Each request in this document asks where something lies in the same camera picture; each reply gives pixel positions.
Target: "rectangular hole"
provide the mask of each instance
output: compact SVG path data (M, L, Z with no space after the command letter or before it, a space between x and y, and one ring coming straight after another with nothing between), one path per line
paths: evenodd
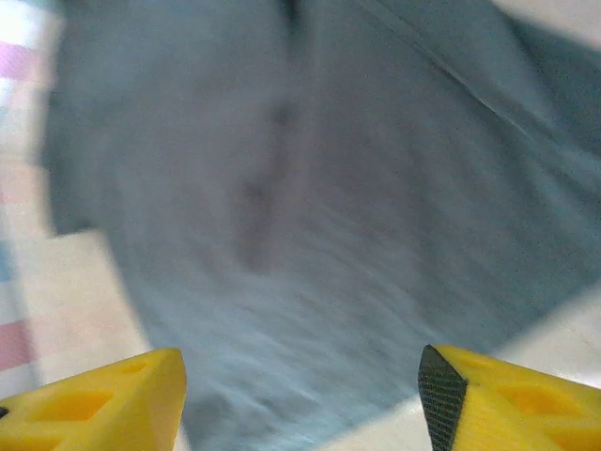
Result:
M548 437L565 451L600 451L601 428L548 431Z
M123 374L139 373L144 368L146 368L146 362L136 362L135 364L129 364L127 366L124 366L121 369L121 373L123 373Z
M31 417L33 421L86 421L110 399L113 392L80 391L61 393L44 403Z
M553 387L520 384L497 388L516 408L528 415L582 416L581 408L561 390Z
M26 437L21 439L0 439L2 451L53 451L61 443L60 439Z

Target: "pink stripe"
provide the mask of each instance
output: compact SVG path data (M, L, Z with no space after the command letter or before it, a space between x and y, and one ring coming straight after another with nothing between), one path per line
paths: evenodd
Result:
M34 360L24 320L0 325L0 371Z
M0 77L22 80L33 50L22 45L0 42Z

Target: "gray fabric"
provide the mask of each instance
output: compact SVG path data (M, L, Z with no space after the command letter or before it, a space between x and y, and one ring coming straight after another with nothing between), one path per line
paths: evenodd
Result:
M484 0L65 1L43 162L199 450L323 443L600 275L600 54Z

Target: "gray cloth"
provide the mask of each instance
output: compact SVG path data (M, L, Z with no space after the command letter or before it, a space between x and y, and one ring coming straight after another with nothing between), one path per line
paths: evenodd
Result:
M64 5L54 223L183 349L195 451L323 443L601 275L599 53L484 0L278 3Z

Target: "yellow 3d-printed part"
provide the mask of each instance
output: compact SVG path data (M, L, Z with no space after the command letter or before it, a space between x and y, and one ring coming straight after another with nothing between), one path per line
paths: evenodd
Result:
M155 350L0 401L1 451L172 451L186 396L178 350Z
M601 451L601 390L446 346L418 383L433 451Z

